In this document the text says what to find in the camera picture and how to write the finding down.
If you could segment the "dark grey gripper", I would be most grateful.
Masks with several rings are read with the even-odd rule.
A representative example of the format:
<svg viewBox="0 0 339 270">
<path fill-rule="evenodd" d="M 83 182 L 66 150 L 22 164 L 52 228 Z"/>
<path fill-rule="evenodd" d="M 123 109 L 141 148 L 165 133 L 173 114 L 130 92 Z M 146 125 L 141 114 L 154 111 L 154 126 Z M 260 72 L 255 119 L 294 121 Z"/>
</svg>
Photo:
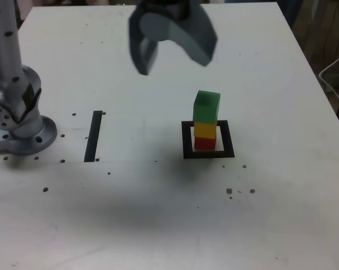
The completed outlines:
<svg viewBox="0 0 339 270">
<path fill-rule="evenodd" d="M 198 1 L 138 1 L 128 33 L 131 59 L 141 75 L 149 75 L 157 42 L 175 42 L 202 66 L 211 62 L 217 43 L 211 20 Z"/>
</svg>

